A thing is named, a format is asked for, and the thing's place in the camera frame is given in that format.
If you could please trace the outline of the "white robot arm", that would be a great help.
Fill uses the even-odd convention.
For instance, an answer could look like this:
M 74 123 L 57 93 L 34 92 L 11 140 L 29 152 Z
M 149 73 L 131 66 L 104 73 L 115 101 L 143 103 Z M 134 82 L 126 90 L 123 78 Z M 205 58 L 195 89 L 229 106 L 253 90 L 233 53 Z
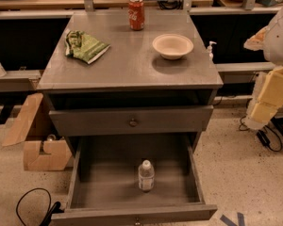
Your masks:
M 264 58 L 275 66 L 256 79 L 245 124 L 251 130 L 263 128 L 283 106 L 283 7 L 259 32 L 246 41 L 260 45 Z

